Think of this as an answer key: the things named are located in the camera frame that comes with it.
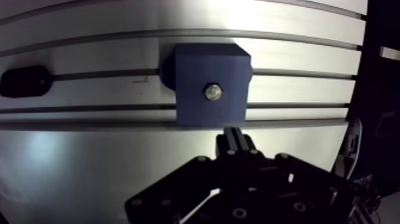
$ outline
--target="blue block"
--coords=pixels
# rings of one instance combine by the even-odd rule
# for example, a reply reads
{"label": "blue block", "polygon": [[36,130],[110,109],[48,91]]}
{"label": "blue block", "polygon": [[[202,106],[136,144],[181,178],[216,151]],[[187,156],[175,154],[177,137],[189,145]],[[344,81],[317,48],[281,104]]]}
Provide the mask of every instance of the blue block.
{"label": "blue block", "polygon": [[[245,121],[251,56],[236,44],[179,43],[174,54],[177,123],[181,126],[227,126]],[[204,89],[217,83],[216,101]]]}

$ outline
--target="bolt head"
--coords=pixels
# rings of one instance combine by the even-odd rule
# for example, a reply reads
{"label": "bolt head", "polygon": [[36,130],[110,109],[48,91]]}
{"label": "bolt head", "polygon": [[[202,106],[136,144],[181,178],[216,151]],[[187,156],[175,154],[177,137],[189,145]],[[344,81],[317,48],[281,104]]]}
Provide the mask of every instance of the bolt head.
{"label": "bolt head", "polygon": [[221,86],[218,84],[209,84],[204,89],[205,97],[210,101],[217,101],[222,96]]}

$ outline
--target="hex bolt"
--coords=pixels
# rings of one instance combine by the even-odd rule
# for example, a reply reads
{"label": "hex bolt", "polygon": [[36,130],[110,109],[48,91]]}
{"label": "hex bolt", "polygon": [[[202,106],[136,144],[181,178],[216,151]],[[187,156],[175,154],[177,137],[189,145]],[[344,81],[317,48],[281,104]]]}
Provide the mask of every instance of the hex bolt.
{"label": "hex bolt", "polygon": [[205,97],[210,101],[217,101],[222,96],[221,86],[218,84],[208,84],[204,89]]}
{"label": "hex bolt", "polygon": [[247,211],[243,208],[235,208],[232,211],[232,216],[235,219],[244,219],[247,216]]}
{"label": "hex bolt", "polygon": [[305,204],[304,203],[301,203],[301,202],[296,202],[295,204],[293,204],[293,208],[296,210],[296,211],[300,211],[300,212],[305,212],[305,210],[306,210],[306,206],[305,206]]}

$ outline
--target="metal surface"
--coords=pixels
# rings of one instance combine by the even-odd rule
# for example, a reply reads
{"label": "metal surface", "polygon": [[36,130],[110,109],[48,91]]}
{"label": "metal surface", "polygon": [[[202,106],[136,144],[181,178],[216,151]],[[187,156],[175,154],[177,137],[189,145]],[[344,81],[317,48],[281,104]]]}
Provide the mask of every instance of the metal surface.
{"label": "metal surface", "polygon": [[0,51],[79,36],[163,29],[275,32],[362,45],[364,28],[365,22],[356,18],[275,2],[126,0],[67,8],[5,24],[0,27]]}
{"label": "metal surface", "polygon": [[35,64],[43,64],[51,68],[54,74],[157,69],[159,60],[168,55],[173,45],[179,42],[236,43],[252,55],[254,69],[356,75],[361,56],[360,51],[350,49],[268,39],[136,38],[61,46],[2,57],[0,58],[0,73],[9,68]]}
{"label": "metal surface", "polygon": [[[350,102],[353,88],[353,80],[253,76],[248,103],[344,104]],[[0,97],[0,109],[174,103],[174,92],[158,76],[69,80],[54,82],[42,97]]]}
{"label": "metal surface", "polygon": [[[333,166],[346,123],[245,128],[266,157]],[[0,131],[0,210],[11,223],[127,223],[123,204],[197,155],[222,130]]]}
{"label": "metal surface", "polygon": [[400,61],[400,51],[387,48],[387,47],[381,47],[380,49],[380,56],[383,58],[388,58],[388,59],[393,59]]}
{"label": "metal surface", "polygon": [[[298,120],[345,118],[347,108],[248,108],[246,120]],[[174,122],[176,110],[121,110],[0,114],[9,122]]]}
{"label": "metal surface", "polygon": [[368,0],[307,0],[321,4],[331,5],[345,10],[354,11],[366,15]]}

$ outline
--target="black cable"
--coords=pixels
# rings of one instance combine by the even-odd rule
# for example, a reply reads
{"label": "black cable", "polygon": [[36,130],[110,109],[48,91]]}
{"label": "black cable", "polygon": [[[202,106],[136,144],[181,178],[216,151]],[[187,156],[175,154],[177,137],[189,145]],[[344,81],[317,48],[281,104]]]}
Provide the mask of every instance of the black cable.
{"label": "black cable", "polygon": [[377,211],[374,211],[376,214],[376,217],[378,217],[378,223],[381,224],[381,219],[380,219],[380,215]]}

